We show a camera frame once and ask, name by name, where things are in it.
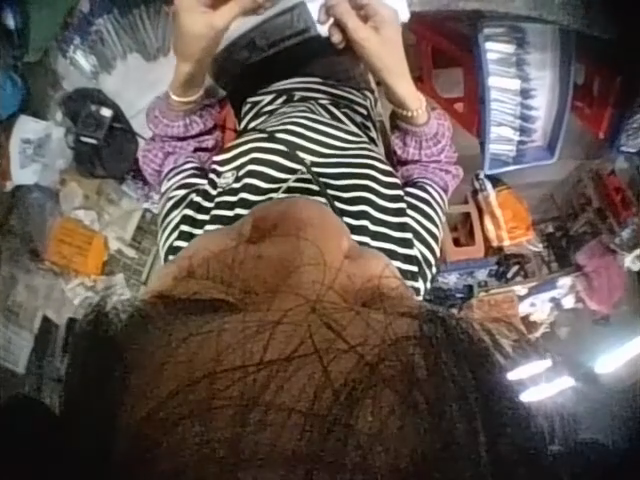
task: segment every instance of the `hair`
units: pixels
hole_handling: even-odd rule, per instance
[[[340,312],[314,315],[348,343],[330,326]],[[358,318],[368,325],[366,315]],[[410,319],[420,326],[416,334],[383,335],[366,354],[349,344],[296,355],[292,345],[286,357],[232,371],[190,368],[204,350],[220,347],[225,329],[244,330],[232,349],[250,348],[253,336],[271,338],[284,327],[270,317],[251,323],[230,305],[204,300],[96,307],[74,340],[62,411],[71,451],[82,459],[80,474],[156,480],[544,474],[541,437],[464,318],[425,306]]]

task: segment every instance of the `gold bracelet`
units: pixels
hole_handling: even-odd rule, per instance
[[[197,102],[203,97],[206,89],[206,85],[203,85],[202,88],[198,90],[198,93],[196,93],[195,95],[191,95],[190,97],[180,97],[173,93],[171,90],[167,90],[167,93],[169,93],[169,98],[176,103],[193,103]]]
[[[393,108],[393,111],[396,112],[401,117],[405,117],[405,118],[419,117],[420,115],[424,115],[425,113],[427,113],[427,99],[424,97],[424,95],[420,95],[420,98],[422,98],[422,106],[419,108],[414,108],[413,110],[405,110],[403,108],[398,108],[395,105],[391,105],[391,108]]]

